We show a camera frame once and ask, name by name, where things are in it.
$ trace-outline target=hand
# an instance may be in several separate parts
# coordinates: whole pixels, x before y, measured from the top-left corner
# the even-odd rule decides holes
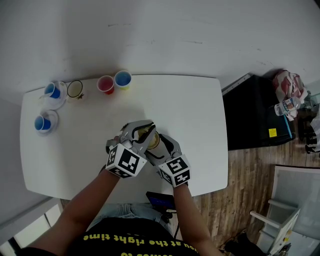
[[[145,129],[141,136],[140,129]],[[119,136],[106,143],[109,156],[105,168],[121,178],[137,176],[147,162],[145,151],[155,133],[156,126],[151,120],[127,123]]]
[[[191,166],[182,154],[179,143],[168,135],[159,134],[162,144],[145,152],[158,174],[174,188],[191,178]]]

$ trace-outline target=yellow sticker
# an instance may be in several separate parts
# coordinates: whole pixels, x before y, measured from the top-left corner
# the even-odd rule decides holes
[[[269,129],[269,137],[272,138],[272,137],[277,137],[277,129],[274,128],[274,129]]]

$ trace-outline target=plastic bottle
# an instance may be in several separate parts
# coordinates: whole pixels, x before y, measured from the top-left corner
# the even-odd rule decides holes
[[[294,110],[298,110],[301,106],[301,101],[297,97],[288,98],[285,101],[276,104],[274,111],[277,116],[282,116]]]

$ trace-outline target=red cup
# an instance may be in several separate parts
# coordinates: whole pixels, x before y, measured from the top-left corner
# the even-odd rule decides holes
[[[96,83],[96,87],[100,92],[110,95],[115,91],[114,79],[110,75],[101,76]]]

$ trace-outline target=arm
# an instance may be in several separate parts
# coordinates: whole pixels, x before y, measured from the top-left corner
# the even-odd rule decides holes
[[[175,187],[173,195],[183,240],[196,248],[201,256],[221,256],[211,241],[209,230],[192,199],[188,186],[182,184]]]
[[[62,212],[58,221],[30,247],[58,256],[64,255],[72,241],[83,234],[102,208],[119,177],[103,170]]]

